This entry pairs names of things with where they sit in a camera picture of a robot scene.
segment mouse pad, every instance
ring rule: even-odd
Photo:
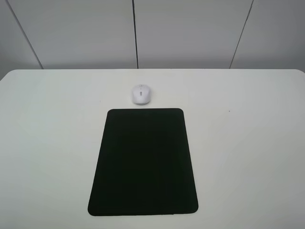
[[[93,216],[165,215],[197,209],[183,111],[110,110],[88,212]]]

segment white wall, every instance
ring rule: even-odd
[[[232,68],[305,71],[305,0],[254,0]]]
[[[44,68],[136,68],[131,0],[9,0]]]
[[[229,68],[252,0],[135,0],[139,68]]]
[[[0,80],[11,70],[39,68],[6,1],[0,0]]]

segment computer mouse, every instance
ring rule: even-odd
[[[132,89],[132,102],[138,105],[144,105],[151,100],[151,89],[149,86],[139,84]]]

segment wireless mouse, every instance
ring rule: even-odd
[[[139,84],[132,89],[132,102],[138,105],[144,105],[151,100],[151,89],[149,86]]]

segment table surface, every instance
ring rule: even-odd
[[[131,103],[136,84],[149,104]],[[183,109],[199,209],[87,211],[107,112]],[[0,81],[0,228],[305,228],[298,70],[15,70]]]

